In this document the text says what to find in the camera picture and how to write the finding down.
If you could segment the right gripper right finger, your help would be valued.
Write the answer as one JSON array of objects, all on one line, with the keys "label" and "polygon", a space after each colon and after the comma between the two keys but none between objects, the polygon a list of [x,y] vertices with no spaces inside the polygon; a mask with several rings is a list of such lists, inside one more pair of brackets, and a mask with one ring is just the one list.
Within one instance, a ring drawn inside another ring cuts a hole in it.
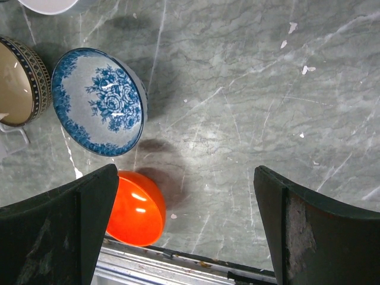
[{"label": "right gripper right finger", "polygon": [[266,166],[254,190],[278,284],[379,284],[379,213],[298,185]]}]

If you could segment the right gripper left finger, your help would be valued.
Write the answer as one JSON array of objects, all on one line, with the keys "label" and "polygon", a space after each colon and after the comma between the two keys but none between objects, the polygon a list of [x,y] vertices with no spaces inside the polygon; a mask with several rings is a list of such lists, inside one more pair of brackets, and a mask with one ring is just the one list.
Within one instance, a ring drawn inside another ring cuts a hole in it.
[{"label": "right gripper left finger", "polygon": [[1,284],[90,284],[118,184],[107,164],[1,207]]}]

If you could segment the brown patterned bowl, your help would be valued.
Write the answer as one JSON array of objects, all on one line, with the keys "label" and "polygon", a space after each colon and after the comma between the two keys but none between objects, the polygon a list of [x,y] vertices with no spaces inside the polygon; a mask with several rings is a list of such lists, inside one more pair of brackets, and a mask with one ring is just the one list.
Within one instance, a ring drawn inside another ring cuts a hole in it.
[{"label": "brown patterned bowl", "polygon": [[1,123],[24,126],[52,102],[51,79],[40,56],[27,45],[1,36]]}]

